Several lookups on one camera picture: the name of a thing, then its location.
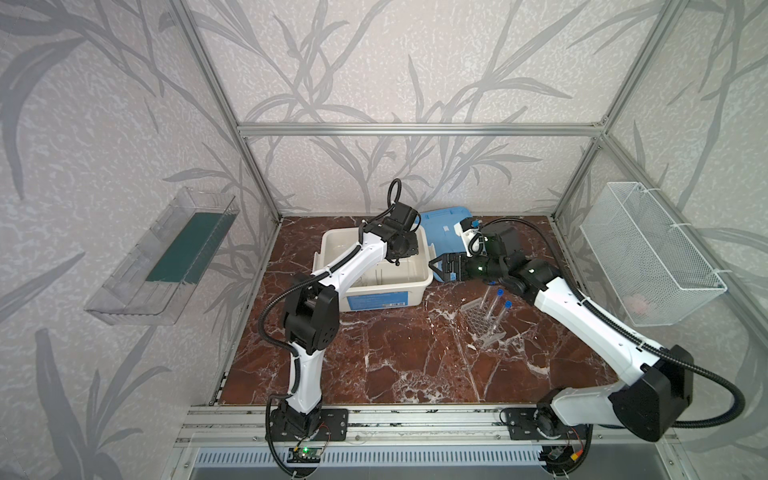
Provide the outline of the blue capped test tube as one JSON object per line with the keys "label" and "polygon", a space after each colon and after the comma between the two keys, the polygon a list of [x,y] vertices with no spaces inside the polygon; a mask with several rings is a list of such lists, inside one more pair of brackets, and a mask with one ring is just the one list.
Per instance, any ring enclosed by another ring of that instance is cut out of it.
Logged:
{"label": "blue capped test tube", "polygon": [[491,299],[491,301],[490,301],[490,303],[489,303],[489,305],[488,305],[488,307],[486,309],[486,312],[485,312],[485,319],[486,320],[490,320],[490,319],[492,319],[494,317],[494,311],[495,311],[497,305],[499,304],[499,302],[502,300],[503,295],[504,295],[504,290],[502,288],[499,288],[496,291],[496,293],[494,294],[494,296],[492,297],[492,299]]}
{"label": "blue capped test tube", "polygon": [[509,316],[513,303],[510,300],[506,300],[502,306],[501,311],[495,317],[494,327],[499,328],[501,323]]}

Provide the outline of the blue plastic lid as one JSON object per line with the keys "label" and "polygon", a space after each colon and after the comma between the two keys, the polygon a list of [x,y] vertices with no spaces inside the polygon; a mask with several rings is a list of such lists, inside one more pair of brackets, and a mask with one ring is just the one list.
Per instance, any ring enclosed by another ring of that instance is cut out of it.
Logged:
{"label": "blue plastic lid", "polygon": [[466,217],[472,215],[465,207],[451,207],[421,214],[421,226],[426,233],[430,260],[450,252],[466,255],[460,238],[454,232],[454,225]]}

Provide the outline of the white plastic tub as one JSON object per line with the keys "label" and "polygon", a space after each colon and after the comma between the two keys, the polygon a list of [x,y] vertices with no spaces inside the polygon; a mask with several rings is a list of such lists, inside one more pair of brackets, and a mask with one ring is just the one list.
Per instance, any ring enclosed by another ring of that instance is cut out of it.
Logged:
{"label": "white plastic tub", "polygon": [[[364,248],[353,260],[333,274],[340,278],[344,290],[339,295],[340,310],[354,312],[413,307],[421,303],[426,287],[433,281],[429,261],[434,249],[427,245],[425,230],[415,231],[417,252],[402,259],[398,265],[382,259],[377,264]],[[358,240],[355,228],[327,231],[322,237],[320,251],[314,254],[313,271],[337,263],[350,253]]]}

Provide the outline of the clear test tube rack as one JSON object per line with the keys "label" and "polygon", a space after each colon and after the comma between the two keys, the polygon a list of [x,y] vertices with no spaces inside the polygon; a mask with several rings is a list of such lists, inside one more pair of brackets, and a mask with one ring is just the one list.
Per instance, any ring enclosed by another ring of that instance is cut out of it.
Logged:
{"label": "clear test tube rack", "polygon": [[494,327],[495,317],[501,311],[502,306],[501,303],[497,305],[494,317],[490,320],[485,319],[488,306],[480,298],[472,300],[460,308],[460,316],[470,332],[474,347],[478,350],[488,349],[494,342],[503,338],[504,330],[502,327]]}

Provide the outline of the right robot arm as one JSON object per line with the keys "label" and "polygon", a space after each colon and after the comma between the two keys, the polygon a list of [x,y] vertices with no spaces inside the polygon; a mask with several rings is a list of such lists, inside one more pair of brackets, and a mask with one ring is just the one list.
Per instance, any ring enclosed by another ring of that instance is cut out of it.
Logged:
{"label": "right robot arm", "polygon": [[[494,282],[565,326],[616,373],[611,385],[564,388],[539,404],[539,417],[553,427],[602,425],[623,428],[655,442],[670,428],[704,429],[736,420],[746,408],[743,392],[731,381],[695,365],[680,346],[671,349],[626,326],[582,293],[560,259],[526,254],[514,232],[489,234],[468,217],[458,223],[465,249],[437,256],[430,269],[444,282]],[[693,400],[695,377],[727,390],[732,401],[714,417],[684,420]]]}

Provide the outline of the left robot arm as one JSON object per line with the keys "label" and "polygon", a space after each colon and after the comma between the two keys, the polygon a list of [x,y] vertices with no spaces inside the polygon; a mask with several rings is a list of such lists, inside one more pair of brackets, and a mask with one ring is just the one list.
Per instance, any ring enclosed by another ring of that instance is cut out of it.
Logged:
{"label": "left robot arm", "polygon": [[321,424],[321,374],[325,349],[340,326],[340,300],[364,274],[385,261],[398,266],[418,253],[415,223],[420,214],[402,203],[402,181],[395,178],[387,191],[387,208],[357,228],[356,242],[329,264],[309,275],[298,274],[293,284],[273,298],[257,317],[262,340],[290,354],[289,388],[271,394],[266,402],[266,437],[305,439]]}

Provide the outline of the green circuit board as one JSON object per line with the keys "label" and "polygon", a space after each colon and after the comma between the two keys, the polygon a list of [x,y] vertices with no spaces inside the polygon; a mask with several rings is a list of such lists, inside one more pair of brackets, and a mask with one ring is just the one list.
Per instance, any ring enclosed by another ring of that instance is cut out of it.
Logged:
{"label": "green circuit board", "polygon": [[323,447],[291,447],[287,451],[286,462],[288,464],[316,464],[321,462],[323,453]]}

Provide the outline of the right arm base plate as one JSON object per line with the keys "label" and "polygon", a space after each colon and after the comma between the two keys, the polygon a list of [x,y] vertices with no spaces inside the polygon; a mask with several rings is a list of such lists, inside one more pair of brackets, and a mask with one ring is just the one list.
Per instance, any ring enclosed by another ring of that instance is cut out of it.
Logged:
{"label": "right arm base plate", "polygon": [[501,423],[507,428],[511,440],[557,440],[558,436],[545,435],[537,423],[535,407],[507,407],[499,412]]}

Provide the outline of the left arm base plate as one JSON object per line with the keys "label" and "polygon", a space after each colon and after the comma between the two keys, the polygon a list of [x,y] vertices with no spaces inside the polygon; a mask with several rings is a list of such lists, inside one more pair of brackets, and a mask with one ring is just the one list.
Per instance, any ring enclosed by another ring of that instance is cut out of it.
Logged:
{"label": "left arm base plate", "polygon": [[344,441],[349,424],[348,409],[322,408],[308,416],[293,410],[275,410],[268,422],[269,438],[278,442],[299,440]]}

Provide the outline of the clear acrylic wall shelf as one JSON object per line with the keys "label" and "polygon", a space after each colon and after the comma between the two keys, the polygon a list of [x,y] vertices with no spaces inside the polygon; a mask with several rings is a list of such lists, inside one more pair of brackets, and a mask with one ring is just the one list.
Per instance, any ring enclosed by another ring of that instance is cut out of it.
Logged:
{"label": "clear acrylic wall shelf", "polygon": [[84,310],[111,326],[175,324],[239,213],[233,194],[181,188]]}

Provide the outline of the aluminium frame rail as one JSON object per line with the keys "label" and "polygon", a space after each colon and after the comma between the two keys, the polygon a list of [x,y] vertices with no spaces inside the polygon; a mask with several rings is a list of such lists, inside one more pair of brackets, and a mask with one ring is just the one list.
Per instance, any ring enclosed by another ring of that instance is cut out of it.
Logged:
{"label": "aluminium frame rail", "polygon": [[[348,417],[341,428],[342,441],[331,447],[416,445],[556,445],[586,443],[582,434],[570,433],[556,440],[528,430],[526,438],[513,439],[502,422],[505,404],[369,404],[346,405]],[[192,407],[182,421],[173,445],[181,447],[265,446],[263,406]]]}

